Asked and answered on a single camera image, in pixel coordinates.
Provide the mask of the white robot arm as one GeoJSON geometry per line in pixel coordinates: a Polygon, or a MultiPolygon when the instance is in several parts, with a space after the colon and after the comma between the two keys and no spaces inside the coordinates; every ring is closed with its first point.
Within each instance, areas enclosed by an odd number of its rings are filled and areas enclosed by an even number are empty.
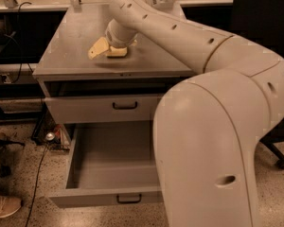
{"type": "Polygon", "coordinates": [[[88,55],[127,47],[143,34],[195,74],[163,95],[153,119],[169,227],[261,227],[254,157],[284,118],[284,59],[161,6],[111,0],[113,19],[88,55]]]}

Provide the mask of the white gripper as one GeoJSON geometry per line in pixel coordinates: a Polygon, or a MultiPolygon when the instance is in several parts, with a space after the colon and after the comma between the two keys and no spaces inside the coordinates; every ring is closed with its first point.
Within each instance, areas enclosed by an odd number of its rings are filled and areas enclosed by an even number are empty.
{"type": "Polygon", "coordinates": [[[88,50],[88,58],[90,60],[107,52],[110,49],[110,46],[115,48],[130,46],[137,37],[137,31],[125,27],[113,19],[107,25],[105,37],[100,37],[88,50]]]}

